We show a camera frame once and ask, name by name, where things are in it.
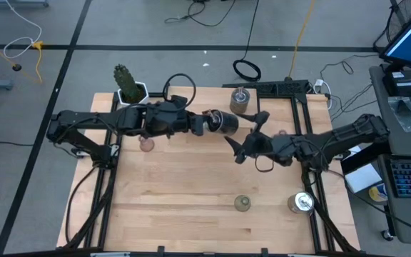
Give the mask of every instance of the small plant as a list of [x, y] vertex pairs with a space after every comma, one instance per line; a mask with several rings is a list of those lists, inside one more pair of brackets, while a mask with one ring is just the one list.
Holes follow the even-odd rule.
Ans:
[[145, 94], [143, 87], [136, 84], [129, 70], [124, 65], [119, 64], [115, 66], [113, 77], [120, 87], [123, 93], [122, 98], [126, 103], [136, 104], [143, 99]]

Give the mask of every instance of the desk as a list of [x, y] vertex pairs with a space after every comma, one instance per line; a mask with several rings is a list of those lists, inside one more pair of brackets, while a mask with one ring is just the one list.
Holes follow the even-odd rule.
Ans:
[[[392, 184], [385, 167], [385, 158], [390, 154], [411, 157], [411, 132], [404, 132], [387, 102], [388, 93], [382, 80], [385, 75], [382, 67], [371, 67], [369, 72], [374, 85], [378, 106], [380, 107], [380, 113], [382, 114], [381, 117], [390, 129], [390, 136], [387, 143], [380, 145], [374, 143], [360, 153], [355, 154], [353, 158], [344, 160], [342, 162], [342, 168], [344, 173], [348, 173], [354, 171], [356, 167], [362, 166], [364, 163], [370, 163], [377, 159], [377, 164], [380, 168], [380, 173], [388, 195], [388, 205], [385, 207], [385, 210], [411, 223], [411, 198], [398, 198], [394, 195]], [[411, 243], [411, 228], [388, 217], [387, 221], [390, 233], [393, 236], [397, 236], [399, 240], [404, 243]]]
[[[198, 88], [196, 99], [188, 107], [199, 113], [206, 109], [229, 111], [233, 89]], [[191, 97], [190, 87], [169, 89], [169, 94]], [[258, 110], [254, 89], [247, 114]], [[113, 94], [95, 94], [91, 111], [111, 109]], [[326, 98], [308, 96], [313, 130], [331, 129]], [[290, 101], [260, 99], [260, 109], [271, 113], [262, 132], [274, 134], [281, 129], [294, 133]], [[253, 125], [240, 120], [240, 130], [233, 136], [243, 142]], [[86, 131], [95, 142], [102, 143], [105, 131]], [[116, 185], [108, 221], [106, 251], [156, 251], [165, 246], [168, 252], [313, 253], [309, 218], [294, 214], [287, 207], [289, 196], [303, 190], [300, 164], [275, 166], [269, 173], [259, 173], [255, 163], [234, 163], [230, 146], [218, 134], [202, 137], [176, 133], [153, 139], [155, 148], [144, 153], [136, 137], [124, 137], [116, 175]], [[258, 166], [268, 167], [268, 159], [258, 159]], [[91, 167], [88, 158], [78, 161], [72, 188]], [[340, 171], [333, 162], [331, 169]], [[96, 173], [77, 191], [71, 208], [71, 235], [83, 224], [90, 212]], [[323, 174], [325, 195], [331, 219], [350, 244], [359, 248], [355, 224], [343, 180]], [[250, 197], [252, 206], [241, 213], [234, 208], [237, 195]], [[100, 219], [95, 226], [100, 226]], [[322, 249], [327, 249], [323, 223], [318, 218]], [[92, 246], [98, 229], [94, 229]], [[64, 222], [58, 246], [65, 244]]]

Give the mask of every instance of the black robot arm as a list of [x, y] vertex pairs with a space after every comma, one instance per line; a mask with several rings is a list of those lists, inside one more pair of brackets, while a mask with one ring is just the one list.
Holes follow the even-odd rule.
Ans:
[[112, 168], [119, 149], [117, 145], [99, 145], [78, 129], [110, 129], [127, 136], [170, 137], [177, 132], [203, 135], [204, 124], [213, 131], [219, 120], [211, 112], [202, 115], [185, 110], [187, 98], [172, 96], [170, 101], [156, 104], [134, 104], [111, 113], [61, 111], [53, 115], [46, 137], [54, 144], [69, 143], [73, 153], [90, 155], [94, 166]]
[[226, 140], [234, 150], [235, 162], [242, 163], [247, 157], [266, 156], [281, 166], [289, 166], [293, 157], [309, 168], [324, 171], [333, 157], [360, 143], [383, 142], [389, 131], [378, 116], [363, 114], [352, 124], [321, 134], [287, 135], [279, 133], [269, 137], [260, 132], [269, 113], [262, 111], [254, 116], [239, 115], [256, 123], [255, 128], [239, 144], [230, 137]]

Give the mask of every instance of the wooden table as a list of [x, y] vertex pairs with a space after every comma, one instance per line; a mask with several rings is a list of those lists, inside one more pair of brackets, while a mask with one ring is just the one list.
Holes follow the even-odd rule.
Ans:
[[[230, 112], [231, 91], [198, 88], [188, 110]], [[191, 92], [190, 87], [169, 90], [170, 94], [188, 98]], [[255, 91], [250, 90], [250, 94], [246, 113], [254, 114]], [[91, 111], [109, 111], [112, 97], [111, 93], [95, 94]], [[315, 133], [332, 128], [324, 96], [308, 95], [308, 108]], [[290, 100], [260, 99], [260, 110], [270, 112], [263, 133], [272, 135], [281, 129], [295, 133]], [[300, 105], [298, 110], [305, 133]], [[250, 122], [240, 119], [240, 129], [233, 138], [243, 142], [251, 127]], [[87, 131], [86, 135], [103, 143], [105, 133]], [[301, 168], [296, 160], [290, 167], [275, 165], [273, 171], [260, 173], [251, 158], [236, 164], [231, 147], [218, 134], [197, 137], [176, 133], [170, 140], [166, 137], [154, 140], [156, 146], [152, 152], [144, 153], [136, 137], [123, 139], [105, 250], [153, 252], [158, 246], [165, 246], [169, 252], [260, 253], [261, 248], [268, 248], [270, 253], [314, 253], [308, 216], [295, 214], [287, 207], [288, 197], [303, 190]], [[270, 165], [268, 159], [258, 159], [258, 167]], [[78, 161], [71, 188], [90, 167], [89, 158]], [[341, 172], [338, 162], [333, 161], [330, 168]], [[89, 215], [96, 174], [81, 185], [73, 200], [71, 236]], [[343, 180], [330, 173], [322, 176], [331, 219], [351, 245], [359, 248]], [[251, 208], [244, 213], [234, 208], [234, 199], [241, 194], [251, 199]], [[96, 245], [100, 223], [96, 222], [92, 245]], [[322, 249], [327, 249], [319, 218], [318, 228]], [[64, 244], [63, 222], [58, 246]]]

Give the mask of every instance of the white cord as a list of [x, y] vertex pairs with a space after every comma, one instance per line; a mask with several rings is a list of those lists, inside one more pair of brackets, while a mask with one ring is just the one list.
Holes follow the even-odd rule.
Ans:
[[[30, 38], [29, 36], [24, 36], [24, 37], [21, 37], [21, 38], [18, 38], [18, 39], [13, 40], [12, 42], [10, 42], [9, 44], [7, 44], [7, 45], [4, 47], [4, 49], [3, 49], [3, 54], [4, 54], [4, 56], [5, 56], [6, 58], [8, 58], [8, 59], [14, 59], [14, 58], [17, 58], [17, 57], [19, 57], [20, 55], [24, 54], [33, 44], [35, 44], [35, 43], [39, 40], [39, 38], [41, 37], [41, 34], [42, 34], [42, 28], [41, 28], [38, 24], [35, 24], [35, 23], [32, 22], [32, 21], [29, 21], [28, 19], [26, 19], [25, 17], [23, 17], [22, 15], [20, 15], [18, 12], [16, 12], [15, 9], [12, 7], [12, 5], [9, 3], [9, 0], [6, 0], [6, 3], [7, 3], [7, 5], [9, 6], [9, 8], [10, 8], [18, 17], [22, 18], [24, 21], [28, 22], [29, 24], [32, 24], [32, 25], [34, 25], [34, 26], [36, 26], [36, 27], [39, 28], [39, 35], [37, 36], [36, 40], [33, 40], [33, 39]], [[25, 50], [23, 50], [21, 53], [15, 55], [15, 56], [8, 56], [8, 55], [6, 54], [6, 49], [7, 49], [7, 47], [9, 47], [9, 46], [12, 45], [13, 43], [15, 43], [15, 42], [17, 42], [17, 41], [19, 41], [19, 40], [22, 40], [22, 39], [28, 39], [29, 41], [31, 41], [31, 44], [29, 44], [29, 45], [25, 48]]]
[[[328, 93], [329, 95], [332, 95], [332, 91], [331, 88], [329, 87], [328, 83], [326, 83], [326, 81], [323, 81], [322, 79], [317, 79], [317, 81], [315, 82], [315, 85], [313, 85], [313, 92], [315, 94], [319, 94], [319, 92], [317, 92], [317, 90], [315, 89], [317, 86], [320, 87], [321, 90], [321, 86], [326, 85], [326, 87], [328, 88]], [[329, 99], [329, 106], [328, 106], [328, 110], [330, 110], [333, 107], [333, 100]]]

